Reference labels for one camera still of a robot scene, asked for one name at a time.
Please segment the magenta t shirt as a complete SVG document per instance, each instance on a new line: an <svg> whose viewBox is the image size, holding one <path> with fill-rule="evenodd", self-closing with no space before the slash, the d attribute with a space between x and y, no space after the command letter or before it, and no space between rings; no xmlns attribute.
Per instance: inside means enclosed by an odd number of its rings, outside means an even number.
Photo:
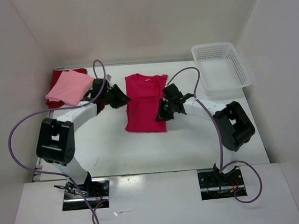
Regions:
<svg viewBox="0 0 299 224"><path fill-rule="evenodd" d="M166 132L166 123L157 122L160 99L166 86L166 74L145 76L139 73L125 77L127 96L126 131L133 133Z"/></svg>

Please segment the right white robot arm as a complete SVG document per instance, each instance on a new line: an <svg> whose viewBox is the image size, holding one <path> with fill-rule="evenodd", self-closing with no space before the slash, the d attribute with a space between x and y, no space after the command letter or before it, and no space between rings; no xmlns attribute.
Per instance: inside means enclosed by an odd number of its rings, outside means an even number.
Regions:
<svg viewBox="0 0 299 224"><path fill-rule="evenodd" d="M186 94L176 99L159 101L156 121L169 121L174 114L192 115L207 119L214 124L219 139L219 159L213 166L214 180L218 185L227 184L238 163L237 152L250 141L255 128L240 103L229 104L195 98Z"/></svg>

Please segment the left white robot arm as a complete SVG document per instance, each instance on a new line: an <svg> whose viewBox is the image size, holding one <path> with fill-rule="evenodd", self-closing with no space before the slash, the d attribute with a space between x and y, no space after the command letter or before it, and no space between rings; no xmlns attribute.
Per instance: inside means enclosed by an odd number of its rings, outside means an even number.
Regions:
<svg viewBox="0 0 299 224"><path fill-rule="evenodd" d="M67 177L68 184L64 189L75 189L81 197L88 197L100 188L98 183L92 181L91 174L83 169L75 158L74 133L96 117L106 105L117 109L130 101L131 99L114 84L104 87L95 101L91 102L90 98L87 98L79 103L78 108L71 109L56 119L45 118L42 121L36 153Z"/></svg>

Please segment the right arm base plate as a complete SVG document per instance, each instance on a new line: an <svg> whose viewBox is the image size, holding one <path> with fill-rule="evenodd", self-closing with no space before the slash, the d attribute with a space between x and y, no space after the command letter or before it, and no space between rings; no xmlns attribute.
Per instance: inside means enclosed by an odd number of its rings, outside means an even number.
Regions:
<svg viewBox="0 0 299 224"><path fill-rule="evenodd" d="M247 192L239 168L234 170L223 182L219 182L212 169L197 172L201 198L205 200L231 198L236 194L237 197L246 197Z"/></svg>

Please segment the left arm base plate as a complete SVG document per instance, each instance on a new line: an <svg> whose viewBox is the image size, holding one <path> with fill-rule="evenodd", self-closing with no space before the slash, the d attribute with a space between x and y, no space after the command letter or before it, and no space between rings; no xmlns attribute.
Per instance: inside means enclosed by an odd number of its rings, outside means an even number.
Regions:
<svg viewBox="0 0 299 224"><path fill-rule="evenodd" d="M98 208L108 208L109 207L109 178L93 178L93 183L96 187L88 194L85 190L82 193L86 197L92 208L97 205ZM86 202L76 187L69 181L66 182L65 186L55 185L55 188L64 191L62 211L74 211L74 210L84 210L88 209Z"/></svg>

